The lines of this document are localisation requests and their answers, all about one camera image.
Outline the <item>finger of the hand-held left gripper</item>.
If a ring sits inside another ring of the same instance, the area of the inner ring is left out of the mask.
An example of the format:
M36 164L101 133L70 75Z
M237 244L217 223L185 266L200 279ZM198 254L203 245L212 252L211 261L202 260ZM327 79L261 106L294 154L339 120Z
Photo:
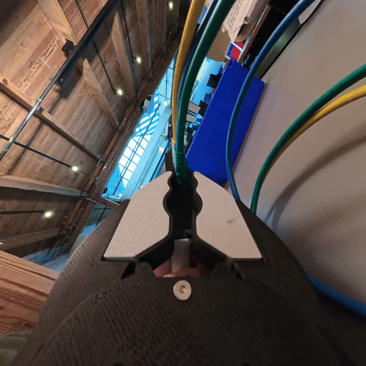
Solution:
M174 241L174 250L171 256L172 272L179 272L190 268L190 239L177 239Z

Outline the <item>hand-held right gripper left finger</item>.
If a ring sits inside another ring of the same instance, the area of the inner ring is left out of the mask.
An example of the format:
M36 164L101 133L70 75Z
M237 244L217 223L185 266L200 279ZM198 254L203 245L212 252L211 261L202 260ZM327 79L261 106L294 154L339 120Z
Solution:
M106 261L146 262L156 269L172 255L172 215L167 197L172 192L172 171L141 188L128 201L126 210L108 244Z

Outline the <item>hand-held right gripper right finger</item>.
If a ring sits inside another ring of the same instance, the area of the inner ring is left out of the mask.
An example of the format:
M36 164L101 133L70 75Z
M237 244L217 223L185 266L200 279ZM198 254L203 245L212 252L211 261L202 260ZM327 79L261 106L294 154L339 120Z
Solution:
M199 172L196 181L193 246L197 258L213 269L218 263L259 262L262 254L233 196Z

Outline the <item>black ethernet port block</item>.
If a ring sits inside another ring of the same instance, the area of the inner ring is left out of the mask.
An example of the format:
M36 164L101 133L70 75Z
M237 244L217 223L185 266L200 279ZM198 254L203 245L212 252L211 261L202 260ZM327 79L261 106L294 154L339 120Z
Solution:
M165 154L165 168L169 191L164 199L164 207L169 215L169 236L167 242L190 239L192 236L193 192L191 181L180 184L173 167L172 152Z

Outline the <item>blue plastic bin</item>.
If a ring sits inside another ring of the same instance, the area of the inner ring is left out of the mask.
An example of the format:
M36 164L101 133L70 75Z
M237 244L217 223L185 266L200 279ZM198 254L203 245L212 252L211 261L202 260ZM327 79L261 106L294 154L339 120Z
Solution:
M207 112L201 121L186 153L192 172L199 172L222 185L228 180L226 169L226 141L231 115L249 70L230 60L218 83ZM234 163L261 97L264 82L252 81L241 106L232 143Z

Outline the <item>person's left hand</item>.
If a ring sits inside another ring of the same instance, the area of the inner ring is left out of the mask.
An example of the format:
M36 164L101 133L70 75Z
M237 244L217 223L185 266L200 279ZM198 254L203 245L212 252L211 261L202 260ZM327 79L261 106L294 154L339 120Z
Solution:
M154 271L156 277L175 278L175 277L209 277L211 270L203 263L197 262L193 268L182 269L177 272L172 271L171 259L165 261L162 265L157 267Z

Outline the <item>skylight window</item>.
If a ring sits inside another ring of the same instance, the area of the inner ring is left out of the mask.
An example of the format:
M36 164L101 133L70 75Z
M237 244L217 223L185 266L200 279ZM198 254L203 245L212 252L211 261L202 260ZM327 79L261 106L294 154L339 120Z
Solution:
M153 94L152 112L150 114L143 113L139 118L102 197L109 200L120 200L122 198L127 184L131 180L144 151L148 147L153 132L157 129L163 112L171 106L174 67L175 59L170 62L158 89Z

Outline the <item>metal ceiling pipe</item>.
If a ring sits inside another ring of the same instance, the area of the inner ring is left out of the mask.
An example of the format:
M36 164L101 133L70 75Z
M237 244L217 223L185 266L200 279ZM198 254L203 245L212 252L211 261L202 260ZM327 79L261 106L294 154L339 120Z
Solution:
M24 129L24 127L27 125L27 123L30 121L30 119L33 117L34 114L42 121L46 122L51 128L56 130L62 136L66 137L74 145L78 146L83 151L89 152L89 150L85 147L83 143L81 143L79 140L74 138L69 132L66 131L64 126L53 121L49 113L46 113L45 111L40 111L39 108L41 106L41 103L44 101L48 93L53 88L53 86L54 85L62 86L63 83L71 74L71 72L73 71L73 69L79 66L80 59L82 58L82 56L84 56L87 46L90 43L94 42L96 32L99 30L99 28L103 25L104 21L107 20L108 16L114 10L116 2L117 2L116 0L107 1L106 5L102 8L102 10L97 15L96 19L89 26L88 30L86 31L86 33L84 34L78 45L76 45L73 48L66 61L62 64L59 71L53 77L50 84L47 86L41 97L38 99L37 103L35 103L35 105L29 109L29 113L22 121L21 125L16 129L12 137L9 138L7 145L3 148L1 152L0 155L1 160L5 157L11 146L16 143L17 137L20 135L21 131Z

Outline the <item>red plastic bin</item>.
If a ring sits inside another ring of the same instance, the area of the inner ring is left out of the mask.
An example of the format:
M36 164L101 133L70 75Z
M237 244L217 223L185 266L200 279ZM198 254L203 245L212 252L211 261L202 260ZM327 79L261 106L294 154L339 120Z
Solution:
M225 52L225 58L227 60L233 59L234 61L238 61L241 55L244 52L244 42L229 42L229 45Z

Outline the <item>person's olive clothing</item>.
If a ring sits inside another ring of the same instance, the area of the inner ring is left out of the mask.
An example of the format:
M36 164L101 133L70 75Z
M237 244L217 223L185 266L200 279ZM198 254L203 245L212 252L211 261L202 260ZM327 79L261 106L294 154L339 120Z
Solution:
M11 332L0 336L0 365L9 366L25 345L31 331Z

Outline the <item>printed instruction sheet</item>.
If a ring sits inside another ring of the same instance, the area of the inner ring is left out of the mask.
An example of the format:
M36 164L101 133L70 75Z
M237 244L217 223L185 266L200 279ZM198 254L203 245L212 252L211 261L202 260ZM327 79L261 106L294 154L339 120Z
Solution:
M239 31L243 25L249 24L257 11L257 3L256 0L235 1L223 22L222 32Z

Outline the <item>wooden post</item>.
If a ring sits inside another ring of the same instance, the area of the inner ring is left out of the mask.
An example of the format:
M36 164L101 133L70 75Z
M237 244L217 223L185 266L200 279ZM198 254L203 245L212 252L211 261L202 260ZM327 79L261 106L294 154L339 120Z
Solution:
M32 330L59 273L0 252L0 335Z

